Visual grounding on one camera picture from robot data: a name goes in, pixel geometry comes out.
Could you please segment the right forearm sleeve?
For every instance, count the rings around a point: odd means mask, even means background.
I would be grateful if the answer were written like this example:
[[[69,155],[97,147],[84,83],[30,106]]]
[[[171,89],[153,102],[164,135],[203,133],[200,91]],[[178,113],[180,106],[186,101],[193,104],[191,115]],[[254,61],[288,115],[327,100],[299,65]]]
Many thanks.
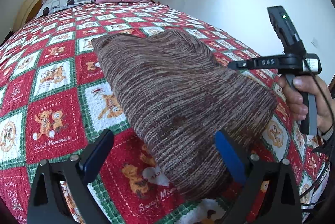
[[[321,153],[330,156],[332,150],[332,137],[333,137],[333,126],[331,126],[326,132],[320,134],[324,143],[321,146],[316,147],[312,150],[313,153]]]

